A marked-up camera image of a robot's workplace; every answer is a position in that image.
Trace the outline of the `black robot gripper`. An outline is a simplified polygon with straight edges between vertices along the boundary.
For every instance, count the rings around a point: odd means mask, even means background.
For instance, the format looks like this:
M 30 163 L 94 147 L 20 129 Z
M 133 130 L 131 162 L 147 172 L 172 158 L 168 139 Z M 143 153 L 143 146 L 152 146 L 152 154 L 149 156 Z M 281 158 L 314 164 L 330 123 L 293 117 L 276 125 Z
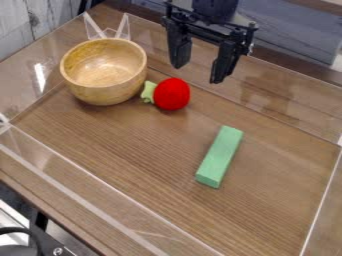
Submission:
M 240 48 L 243 54 L 251 52 L 256 22 L 239 14 L 239 0 L 165 0 L 164 4 L 163 26 L 172 66 L 179 69 L 189 62 L 191 37 L 212 44 L 223 41 L 209 76 L 211 83 L 221 83 L 233 71 Z

